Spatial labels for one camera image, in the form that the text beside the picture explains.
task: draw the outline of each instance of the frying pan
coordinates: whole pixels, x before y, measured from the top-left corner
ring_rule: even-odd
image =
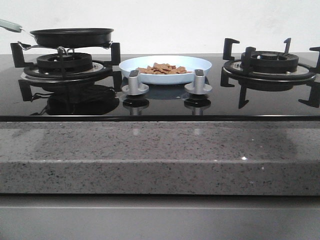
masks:
[[[21,33],[22,26],[0,19],[0,27],[15,33]],[[109,46],[112,28],[57,28],[34,30],[30,34],[36,43],[46,48],[86,48]]]

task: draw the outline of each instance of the light blue handle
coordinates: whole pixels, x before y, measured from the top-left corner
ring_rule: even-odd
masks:
[[[0,19],[0,27],[14,33],[21,33],[22,31],[21,25],[2,19]]]

